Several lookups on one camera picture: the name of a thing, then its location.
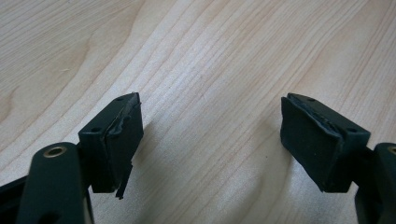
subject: light wood surface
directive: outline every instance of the light wood surface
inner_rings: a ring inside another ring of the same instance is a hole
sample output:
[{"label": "light wood surface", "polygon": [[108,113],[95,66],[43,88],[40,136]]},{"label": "light wood surface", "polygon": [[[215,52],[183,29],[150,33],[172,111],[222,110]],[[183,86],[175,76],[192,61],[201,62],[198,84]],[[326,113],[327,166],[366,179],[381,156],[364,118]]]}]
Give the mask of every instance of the light wood surface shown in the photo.
[{"label": "light wood surface", "polygon": [[113,98],[141,94],[125,198],[96,223],[356,223],[279,141],[311,96],[396,142],[396,1],[1,1],[0,185]]}]

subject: wood grain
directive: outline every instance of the wood grain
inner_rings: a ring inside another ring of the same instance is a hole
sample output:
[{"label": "wood grain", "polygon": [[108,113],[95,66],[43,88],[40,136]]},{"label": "wood grain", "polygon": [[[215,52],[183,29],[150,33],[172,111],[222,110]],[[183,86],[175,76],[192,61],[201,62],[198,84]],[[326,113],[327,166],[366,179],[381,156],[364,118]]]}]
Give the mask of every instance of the wood grain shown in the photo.
[{"label": "wood grain", "polygon": [[2,1],[0,185],[139,91],[125,199],[97,223],[356,223],[281,146],[280,97],[317,98],[396,142],[391,0]]}]

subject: screw hole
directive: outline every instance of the screw hole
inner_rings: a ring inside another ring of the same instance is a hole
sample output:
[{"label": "screw hole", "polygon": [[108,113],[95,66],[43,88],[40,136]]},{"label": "screw hole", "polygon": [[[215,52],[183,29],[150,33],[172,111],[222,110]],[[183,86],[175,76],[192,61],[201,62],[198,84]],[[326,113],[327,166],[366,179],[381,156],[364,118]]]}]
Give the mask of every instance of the screw hole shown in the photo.
[{"label": "screw hole", "polygon": [[44,157],[46,158],[54,158],[57,156],[60,156],[66,152],[65,147],[53,147],[48,149],[46,152],[44,152]]},{"label": "screw hole", "polygon": [[55,212],[48,212],[44,214],[39,220],[39,224],[51,224],[51,223],[56,223],[61,216],[58,213]]},{"label": "screw hole", "polygon": [[393,153],[394,155],[396,155],[396,147],[388,147],[388,150]]},{"label": "screw hole", "polygon": [[354,128],[347,128],[346,130],[349,131],[350,133],[356,133],[358,131]]},{"label": "screw hole", "polygon": [[101,128],[92,128],[91,132],[93,133],[99,133],[102,129]]}]

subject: round hole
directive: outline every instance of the round hole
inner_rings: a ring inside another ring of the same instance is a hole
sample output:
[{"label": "round hole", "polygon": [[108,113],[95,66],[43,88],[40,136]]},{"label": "round hole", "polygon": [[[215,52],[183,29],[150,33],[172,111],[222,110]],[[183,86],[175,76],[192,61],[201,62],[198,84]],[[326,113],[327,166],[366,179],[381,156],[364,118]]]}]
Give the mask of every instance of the round hole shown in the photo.
[{"label": "round hole", "polygon": [[393,146],[393,147],[388,147],[388,150],[389,150],[391,153],[393,153],[393,154],[396,155],[396,147],[395,147],[395,146]]},{"label": "round hole", "polygon": [[56,223],[59,218],[61,218],[61,215],[55,212],[48,212],[44,214],[39,220],[39,224],[49,224],[49,223]]},{"label": "round hole", "polygon": [[350,133],[356,133],[358,131],[354,128],[347,128],[346,130],[349,131]]},{"label": "round hole", "polygon": [[65,147],[52,147],[44,152],[44,157],[46,158],[54,158],[60,156],[66,152]]},{"label": "round hole", "polygon": [[101,128],[92,128],[91,132],[93,133],[99,133],[102,129]]}]

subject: wooden table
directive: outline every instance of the wooden table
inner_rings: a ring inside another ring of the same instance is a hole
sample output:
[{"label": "wooden table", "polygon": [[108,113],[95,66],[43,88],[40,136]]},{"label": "wooden table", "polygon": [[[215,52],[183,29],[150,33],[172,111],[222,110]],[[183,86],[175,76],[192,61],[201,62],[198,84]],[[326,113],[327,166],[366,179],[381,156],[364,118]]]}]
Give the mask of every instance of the wooden table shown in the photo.
[{"label": "wooden table", "polygon": [[396,142],[396,1],[2,1],[0,185],[115,97],[141,94],[125,198],[96,223],[356,223],[282,147],[280,97]]}]

